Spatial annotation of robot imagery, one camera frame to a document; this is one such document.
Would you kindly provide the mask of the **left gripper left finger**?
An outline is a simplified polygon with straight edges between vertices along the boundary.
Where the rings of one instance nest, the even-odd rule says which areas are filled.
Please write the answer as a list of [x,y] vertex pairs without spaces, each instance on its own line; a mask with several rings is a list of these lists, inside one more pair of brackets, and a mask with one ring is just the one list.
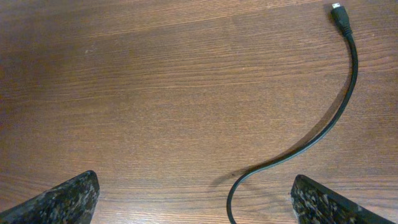
[[97,175],[88,170],[1,212],[1,223],[90,223],[99,196]]

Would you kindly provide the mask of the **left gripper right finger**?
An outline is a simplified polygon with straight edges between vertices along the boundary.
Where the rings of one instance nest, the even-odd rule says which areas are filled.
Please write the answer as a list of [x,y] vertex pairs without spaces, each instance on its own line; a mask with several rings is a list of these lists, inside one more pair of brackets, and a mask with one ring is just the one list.
[[290,196],[299,223],[394,224],[302,174],[296,176]]

